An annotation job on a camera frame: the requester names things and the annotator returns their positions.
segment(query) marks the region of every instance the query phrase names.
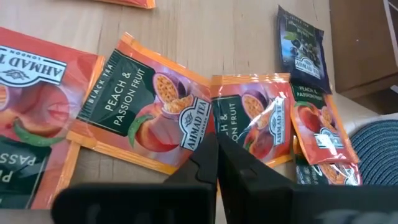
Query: wooden table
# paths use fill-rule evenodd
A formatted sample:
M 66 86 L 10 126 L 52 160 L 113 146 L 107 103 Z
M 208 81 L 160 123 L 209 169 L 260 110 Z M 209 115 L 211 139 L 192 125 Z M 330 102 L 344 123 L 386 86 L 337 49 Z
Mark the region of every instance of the wooden table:
M 107 57 L 127 31 L 146 47 L 210 78 L 279 70 L 278 4 L 325 31 L 326 63 L 334 83 L 329 0 L 157 0 L 157 8 L 151 11 L 83 0 L 0 0 L 0 26 Z M 360 125 L 355 116 L 375 116 L 342 96 L 335 99 L 348 131 Z M 276 169 L 292 177 L 294 166 Z M 161 182 L 165 178 L 83 149 L 72 184 Z M 224 223 L 220 203 L 217 209 L 216 222 Z M 51 223 L 49 212 L 0 210 L 0 223 L 27 222 Z

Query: dark blue tea packet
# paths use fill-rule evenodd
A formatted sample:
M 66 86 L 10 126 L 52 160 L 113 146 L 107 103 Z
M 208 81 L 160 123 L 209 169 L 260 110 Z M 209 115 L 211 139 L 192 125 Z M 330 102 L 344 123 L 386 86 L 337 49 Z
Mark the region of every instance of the dark blue tea packet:
M 280 6 L 277 27 L 282 72 L 289 72 L 292 80 L 299 80 L 330 94 L 322 46 L 323 31 L 288 13 Z

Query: wooden cabinet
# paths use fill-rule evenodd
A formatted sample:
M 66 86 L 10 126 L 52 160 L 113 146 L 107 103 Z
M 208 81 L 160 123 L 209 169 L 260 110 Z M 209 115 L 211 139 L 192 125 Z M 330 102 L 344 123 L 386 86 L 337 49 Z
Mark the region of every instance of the wooden cabinet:
M 330 0 L 336 92 L 398 112 L 398 0 Z

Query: blue woven mat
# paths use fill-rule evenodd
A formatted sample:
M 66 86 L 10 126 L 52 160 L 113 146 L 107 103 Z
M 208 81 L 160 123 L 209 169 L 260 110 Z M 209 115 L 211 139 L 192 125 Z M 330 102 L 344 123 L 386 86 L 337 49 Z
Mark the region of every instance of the blue woven mat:
M 398 185 L 398 120 L 376 121 L 351 137 L 363 184 Z

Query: tea bag packet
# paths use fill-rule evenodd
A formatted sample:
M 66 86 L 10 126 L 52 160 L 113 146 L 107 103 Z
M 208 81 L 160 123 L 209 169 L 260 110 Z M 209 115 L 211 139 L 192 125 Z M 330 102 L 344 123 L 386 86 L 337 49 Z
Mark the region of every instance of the tea bag packet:
M 144 9 L 153 9 L 156 7 L 155 0 L 96 0 L 124 6 L 141 7 Z
M 166 174 L 214 131 L 210 81 L 124 34 L 68 139 Z
M 0 208 L 50 208 L 72 177 L 66 140 L 104 58 L 0 27 Z
M 299 144 L 294 136 L 294 161 L 298 184 L 316 185 L 353 185 L 362 184 L 362 177 L 357 164 L 335 163 L 310 165 L 305 159 Z
M 292 123 L 308 163 L 358 163 L 333 96 L 298 82 L 292 93 Z
M 289 74 L 215 75 L 217 133 L 225 133 L 269 166 L 291 160 Z
M 323 31 L 279 6 L 278 39 L 283 72 L 307 86 L 331 93 L 322 40 Z

